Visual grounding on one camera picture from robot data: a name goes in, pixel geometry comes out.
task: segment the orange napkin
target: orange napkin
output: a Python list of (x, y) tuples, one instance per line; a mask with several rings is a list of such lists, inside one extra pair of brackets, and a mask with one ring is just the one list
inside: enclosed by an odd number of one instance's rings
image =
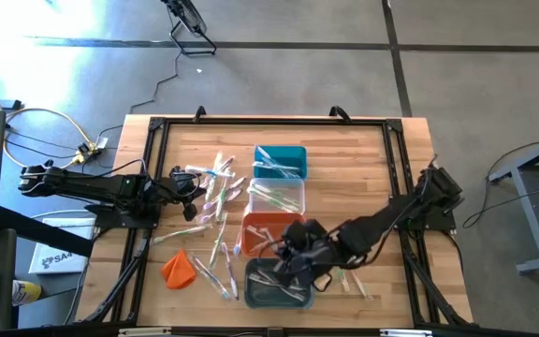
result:
[(183, 249), (161, 268), (161, 275), (170, 289), (182, 289), (197, 276)]

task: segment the wooden table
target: wooden table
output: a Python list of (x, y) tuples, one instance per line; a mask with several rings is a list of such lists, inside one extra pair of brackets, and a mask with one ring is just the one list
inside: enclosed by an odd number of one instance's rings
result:
[[(126, 116), (115, 167), (142, 157), (151, 117)], [(428, 123), (423, 118), (405, 118), (402, 123), (413, 177), (416, 180), (419, 171), (433, 157)], [(318, 219), (326, 228), (335, 227), (346, 219), (362, 214), (372, 214), (386, 206), (387, 197), (391, 193), (390, 184), (382, 132), (375, 126), (174, 125), (169, 131), (164, 175), (176, 165), (210, 167), (215, 155), (221, 150), (224, 155), (236, 156), (232, 168), (237, 177), (246, 175), (251, 178), (254, 144), (306, 147), (308, 179), (305, 181), (305, 216), (308, 219)], [(152, 163), (156, 162), (158, 146), (159, 139), (156, 139), (153, 144)], [(118, 173), (135, 173), (138, 170), (139, 166), (134, 165)], [(226, 207), (229, 216), (225, 239), (230, 248), (236, 241), (247, 200), (248, 195), (243, 193)], [(202, 200), (198, 200), (199, 209), (201, 204)], [(164, 235), (192, 225), (184, 221), (182, 207), (169, 205), (164, 208), (159, 227), (153, 235)], [(196, 253), (203, 261), (209, 261), (217, 230), (215, 227), (194, 236), (170, 239), (151, 248), (138, 316), (140, 326), (412, 326), (401, 246), (396, 233), (390, 235), (382, 254), (374, 264), (357, 270), (364, 286), (374, 296), (371, 301), (363, 300), (353, 283), (350, 293), (344, 293), (341, 285), (334, 283), (325, 293), (315, 293), (313, 307), (309, 310), (251, 310), (242, 300), (244, 266), (248, 261), (243, 256), (233, 258), (240, 301), (222, 300), (200, 276), (185, 289), (167, 289), (160, 275), (160, 268), (181, 248)], [(472, 315), (455, 247), (442, 233), (426, 232), (425, 237), (433, 281), (458, 313), (471, 321)], [(96, 242), (80, 298), (77, 319), (91, 313), (109, 293), (118, 277), (125, 238), (126, 230), (113, 229)], [(229, 289), (222, 256), (214, 273)], [(422, 312), (427, 317), (425, 291), (419, 281), (417, 292)], [(130, 305), (131, 294), (132, 284), (126, 291), (125, 311)]]

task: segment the concrete floor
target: concrete floor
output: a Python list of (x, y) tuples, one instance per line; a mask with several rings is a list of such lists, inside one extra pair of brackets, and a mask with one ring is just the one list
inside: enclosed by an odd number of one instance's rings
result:
[[(167, 13), (157, 0), (0, 2), (6, 3), (0, 6), (0, 96), (65, 111), (93, 138), (121, 124), (129, 107), (149, 99), (155, 84), (173, 72), (175, 49), (36, 47), (21, 38), (167, 40)], [(218, 41), (388, 42), (379, 0), (194, 3)], [(391, 0), (391, 5), (400, 43), (539, 45), (536, 0)], [(466, 201), (456, 211), (462, 221), (479, 210), (490, 165), (539, 140), (539, 52), (402, 52), (401, 61), (413, 115), (429, 119), (438, 161), (464, 189)], [(219, 50), (216, 57), (181, 58), (179, 72), (178, 79), (160, 86), (155, 103), (135, 113), (194, 113), (204, 105), (211, 114), (324, 115), (338, 104), (354, 116), (401, 116), (389, 51)], [(13, 125), (66, 145), (80, 142), (66, 122), (36, 115), (21, 116)], [(110, 136), (116, 141), (117, 133)], [(46, 159), (13, 150), (26, 163)], [(112, 160), (113, 154), (106, 154), (102, 162)], [(28, 215), (80, 207), (61, 198), (22, 198), (15, 190), (18, 172), (4, 158), (1, 205)], [(511, 184), (502, 183), (492, 188), (490, 203), (515, 195)], [(487, 213), (478, 226), (460, 229), (457, 239), (475, 321), (539, 332), (539, 272), (518, 276), (515, 271), (516, 263), (536, 253), (519, 205)], [(19, 255), (32, 255), (30, 244), (23, 247)], [(70, 300), (71, 294), (64, 294), (22, 307), (21, 326), (61, 323)]]

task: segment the plastic container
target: plastic container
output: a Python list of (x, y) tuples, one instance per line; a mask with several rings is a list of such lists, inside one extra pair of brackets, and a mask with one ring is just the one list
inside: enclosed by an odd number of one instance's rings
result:
[[(267, 228), (271, 237), (278, 241), (282, 237), (282, 232), (284, 229), (293, 222), (299, 220), (300, 222), (305, 222), (305, 218), (298, 213), (279, 213), (279, 212), (250, 212), (244, 216), (242, 219), (242, 244), (241, 251), (247, 257), (259, 257), (260, 249), (255, 249), (257, 247), (263, 247), (263, 242), (265, 240), (259, 238), (255, 234), (246, 230), (248, 226), (254, 227), (255, 229)], [(271, 247), (268, 247), (261, 257), (276, 257), (271, 250)]]
[[(271, 159), (275, 160), (280, 165), (297, 167), (299, 171), (293, 172), (305, 180), (307, 179), (307, 150), (302, 146), (272, 146), (259, 145), (265, 152), (269, 154)], [(255, 146), (255, 161), (261, 161), (263, 155)], [(283, 179), (284, 176), (275, 169), (257, 168), (253, 170), (256, 178), (277, 178)]]
[[(259, 184), (279, 193), (282, 198), (290, 198), (299, 203), (298, 213), (305, 213), (305, 182), (301, 179), (264, 179), (253, 178), (250, 184)], [(270, 201), (249, 193), (247, 212), (284, 212), (284, 210)]]
[(306, 298), (305, 301), (300, 301), (286, 295), (278, 286), (266, 286), (249, 280), (249, 274), (257, 268), (271, 270), (277, 262), (277, 258), (255, 258), (247, 263), (244, 270), (244, 302), (251, 309), (309, 309), (313, 304), (311, 286), (298, 292)]

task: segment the orange plastic bin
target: orange plastic bin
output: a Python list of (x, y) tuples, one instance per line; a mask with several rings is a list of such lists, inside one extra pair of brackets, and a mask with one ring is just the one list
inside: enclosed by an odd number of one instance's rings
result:
[[(255, 229), (267, 228), (273, 239), (278, 241), (282, 238), (284, 229), (292, 225), (295, 220), (302, 223), (305, 222), (305, 217), (302, 214), (287, 212), (250, 212), (246, 214), (242, 219), (242, 228), (240, 229), (242, 230), (242, 253), (247, 257), (258, 257), (260, 248), (263, 248), (263, 244), (260, 243), (264, 240), (245, 230), (248, 226)], [(276, 257), (276, 255), (268, 247), (261, 257)]]

